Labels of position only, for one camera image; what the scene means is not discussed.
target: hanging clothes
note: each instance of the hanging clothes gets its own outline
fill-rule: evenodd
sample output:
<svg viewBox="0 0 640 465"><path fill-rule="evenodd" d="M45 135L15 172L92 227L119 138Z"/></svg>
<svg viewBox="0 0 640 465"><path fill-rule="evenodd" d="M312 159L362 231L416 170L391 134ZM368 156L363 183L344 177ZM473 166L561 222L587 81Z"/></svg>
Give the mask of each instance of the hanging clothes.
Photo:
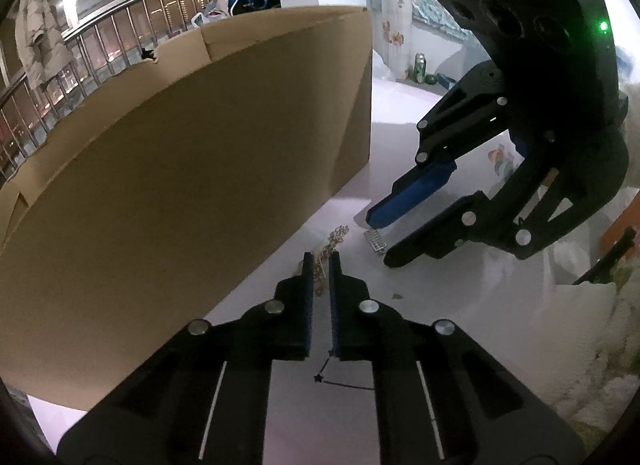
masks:
<svg viewBox="0 0 640 465"><path fill-rule="evenodd" d="M19 0L15 44L32 88L49 82L74 60L47 0Z"/></svg>

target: metal railing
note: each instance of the metal railing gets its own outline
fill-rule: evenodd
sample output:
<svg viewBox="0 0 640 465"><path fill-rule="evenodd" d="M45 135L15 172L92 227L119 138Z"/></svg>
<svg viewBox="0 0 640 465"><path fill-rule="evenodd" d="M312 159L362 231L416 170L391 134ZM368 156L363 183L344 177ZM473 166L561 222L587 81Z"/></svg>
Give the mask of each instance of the metal railing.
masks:
<svg viewBox="0 0 640 465"><path fill-rule="evenodd" d="M15 74L0 94L0 186L44 143L51 128L105 79L142 60L144 50L192 28L191 19L209 0L187 1L192 8L185 0L112 1L89 14L76 28L63 32L75 60L47 87L31 88L24 70ZM137 5L142 8L134 12ZM171 5L175 5L179 20ZM154 23L155 14L162 15L159 24ZM118 23L119 15L126 17L124 24L122 20ZM111 31L114 50L105 40ZM127 41L127 35L134 41Z"/></svg>

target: white table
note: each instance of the white table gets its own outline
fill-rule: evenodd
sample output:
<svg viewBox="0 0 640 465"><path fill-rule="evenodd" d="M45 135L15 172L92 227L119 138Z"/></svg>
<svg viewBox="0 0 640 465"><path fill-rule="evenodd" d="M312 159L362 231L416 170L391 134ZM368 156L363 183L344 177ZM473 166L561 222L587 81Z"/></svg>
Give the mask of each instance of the white table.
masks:
<svg viewBox="0 0 640 465"><path fill-rule="evenodd" d="M548 251L526 261L479 243L466 243L441 260L421 256L397 269L386 268L362 233L370 205L386 196L391 184L414 165L418 146L415 124L439 96L402 84L374 80L369 164L334 198L311 216L283 246L225 298L207 320L222 323L273 297L276 283L294 273L303 252L322 243L337 226L350 232L338 246L342 269L367 282L371 297L396 308L405 318L431 323L451 318L521 381L527 383L532 319L555 282ZM393 243L433 217L460 196L499 182L488 152L510 144L499 135L463 156L449 183L414 211L384 229ZM393 299L393 294L403 299ZM266 426L267 465L371 465L379 463L378 433L372 391L317 384L331 348L328 293L314 301L310 357L303 363L273 363ZM368 363L332 359L326 379L372 386ZM75 411L31 398L53 448L80 416Z"/></svg>

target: brown cardboard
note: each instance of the brown cardboard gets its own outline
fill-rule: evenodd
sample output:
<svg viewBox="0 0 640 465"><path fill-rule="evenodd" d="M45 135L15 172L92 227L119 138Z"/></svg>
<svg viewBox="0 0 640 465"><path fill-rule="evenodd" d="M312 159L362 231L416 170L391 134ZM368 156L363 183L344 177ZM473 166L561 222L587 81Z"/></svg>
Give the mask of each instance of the brown cardboard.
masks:
<svg viewBox="0 0 640 465"><path fill-rule="evenodd" d="M63 119L0 189L3 379L88 409L210 311L366 164L370 51L362 8L238 16Z"/></svg>

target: silver screw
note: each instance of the silver screw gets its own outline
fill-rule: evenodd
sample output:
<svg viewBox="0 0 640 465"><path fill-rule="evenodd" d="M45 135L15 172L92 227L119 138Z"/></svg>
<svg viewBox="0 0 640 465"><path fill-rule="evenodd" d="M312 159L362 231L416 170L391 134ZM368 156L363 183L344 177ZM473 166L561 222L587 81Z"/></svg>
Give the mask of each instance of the silver screw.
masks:
<svg viewBox="0 0 640 465"><path fill-rule="evenodd" d="M463 225L465 225L466 227L470 227L471 225L473 225L474 223L476 223L476 213L473 211L466 211L463 215L462 215L462 223Z"/></svg>
<svg viewBox="0 0 640 465"><path fill-rule="evenodd" d="M358 308L363 313L375 313L380 309L380 305L372 299L367 299L366 301L362 301L358 305Z"/></svg>
<svg viewBox="0 0 640 465"><path fill-rule="evenodd" d="M451 335L456 330L456 325L449 319L439 320L434 328L440 335Z"/></svg>
<svg viewBox="0 0 640 465"><path fill-rule="evenodd" d="M264 303L264 309L271 315L277 315L284 311L284 304L282 301L278 301L277 299L271 299L271 301Z"/></svg>
<svg viewBox="0 0 640 465"><path fill-rule="evenodd" d="M203 335L207 333L208 329L209 323L203 319L192 320L187 328L191 335Z"/></svg>
<svg viewBox="0 0 640 465"><path fill-rule="evenodd" d="M516 243L521 247L529 245L531 242L531 232L526 229L521 229L516 232Z"/></svg>

